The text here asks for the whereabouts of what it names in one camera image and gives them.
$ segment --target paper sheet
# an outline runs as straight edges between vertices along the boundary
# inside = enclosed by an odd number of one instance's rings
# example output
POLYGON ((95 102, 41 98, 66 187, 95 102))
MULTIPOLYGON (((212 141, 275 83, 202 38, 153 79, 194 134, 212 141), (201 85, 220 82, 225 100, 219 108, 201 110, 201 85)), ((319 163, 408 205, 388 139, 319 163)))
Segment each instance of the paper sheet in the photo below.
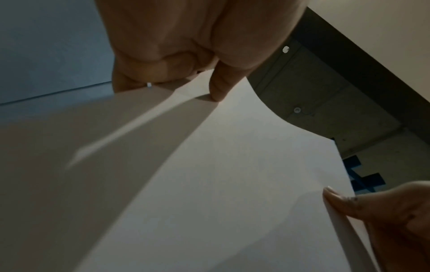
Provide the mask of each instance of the paper sheet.
POLYGON ((333 141, 211 72, 2 128, 1 271, 376 271, 333 141))

